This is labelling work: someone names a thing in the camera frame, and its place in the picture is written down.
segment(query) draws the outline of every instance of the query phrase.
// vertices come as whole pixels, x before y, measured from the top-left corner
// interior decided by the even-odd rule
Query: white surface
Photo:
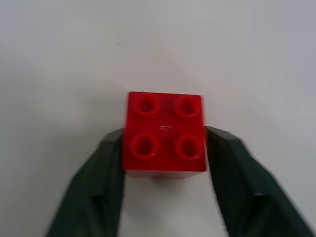
[[[40,237],[130,90],[202,94],[316,226],[314,0],[2,0],[0,236]],[[122,237],[222,237],[207,174],[127,180]]]

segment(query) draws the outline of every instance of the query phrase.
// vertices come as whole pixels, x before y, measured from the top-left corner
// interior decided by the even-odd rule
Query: lego brick
[[[206,170],[199,95],[130,92],[122,166],[133,177],[183,178]]]

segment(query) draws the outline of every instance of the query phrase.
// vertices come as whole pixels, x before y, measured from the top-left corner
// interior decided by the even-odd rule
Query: red duplo block
[[[122,166],[133,177],[184,178],[206,170],[199,95],[130,92]]]

